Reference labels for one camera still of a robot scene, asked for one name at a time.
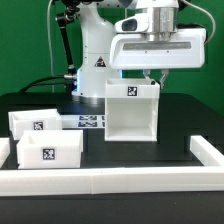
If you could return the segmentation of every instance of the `white box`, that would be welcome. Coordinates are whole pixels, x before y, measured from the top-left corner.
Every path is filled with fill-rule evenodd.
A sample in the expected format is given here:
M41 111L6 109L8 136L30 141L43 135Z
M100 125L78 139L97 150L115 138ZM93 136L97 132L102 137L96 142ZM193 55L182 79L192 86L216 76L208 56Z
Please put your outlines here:
M9 139L0 138L0 168L10 154Z
M19 169L79 168L83 131L25 131L17 144Z
M109 79L105 140L157 141L159 94L159 84L147 79Z
M14 140L25 130L61 130L62 121L56 109L9 112L9 127Z

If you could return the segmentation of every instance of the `white border frame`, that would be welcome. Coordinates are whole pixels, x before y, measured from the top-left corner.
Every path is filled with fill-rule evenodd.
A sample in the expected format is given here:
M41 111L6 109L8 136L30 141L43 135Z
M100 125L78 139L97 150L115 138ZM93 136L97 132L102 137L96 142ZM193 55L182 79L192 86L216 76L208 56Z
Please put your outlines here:
M223 191L224 156L201 136L190 150L204 166L1 171L0 196Z

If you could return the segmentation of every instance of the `white block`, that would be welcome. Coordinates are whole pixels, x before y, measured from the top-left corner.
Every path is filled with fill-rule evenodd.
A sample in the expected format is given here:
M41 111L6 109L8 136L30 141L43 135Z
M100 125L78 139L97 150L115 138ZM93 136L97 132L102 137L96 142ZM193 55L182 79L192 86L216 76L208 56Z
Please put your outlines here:
M83 131L25 131L17 144L19 169L79 168Z
M9 112L9 128L19 140L25 130L61 130L62 121L56 109Z
M157 141L160 86L146 79L106 83L105 140Z
M0 168L10 154L9 139L0 138Z
M126 193L124 168L96 170L92 175L92 194Z
M0 196L91 194L92 170L10 170L0 172Z
M190 150L204 166L224 166L224 156L202 136L192 136Z

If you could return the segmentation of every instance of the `black cable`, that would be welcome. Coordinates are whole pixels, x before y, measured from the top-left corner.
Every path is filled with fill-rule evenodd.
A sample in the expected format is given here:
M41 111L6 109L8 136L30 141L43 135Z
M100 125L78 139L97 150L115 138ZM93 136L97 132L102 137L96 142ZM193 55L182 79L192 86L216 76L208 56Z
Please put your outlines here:
M57 82L57 83L40 83L40 84L34 84L32 86L30 86L28 89L32 88L32 87L38 87L38 86L56 86L56 85L65 85L65 82Z
M55 79L64 79L64 76L52 76L52 77L46 77L46 78L38 79L34 82L31 82L29 85L23 87L22 89L20 89L19 93L25 93L29 88L31 88L35 84L45 82L45 81L49 81L49 80L55 80Z

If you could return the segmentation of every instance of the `warning label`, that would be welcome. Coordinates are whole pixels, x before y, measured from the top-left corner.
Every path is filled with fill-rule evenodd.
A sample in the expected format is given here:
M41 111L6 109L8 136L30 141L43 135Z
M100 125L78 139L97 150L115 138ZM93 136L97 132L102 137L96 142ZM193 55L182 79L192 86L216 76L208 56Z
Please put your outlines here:
M98 59L98 61L97 61L96 64L95 64L95 67L106 67L106 64L105 64L105 62L104 62L104 60L103 60L102 57L100 57L100 58Z

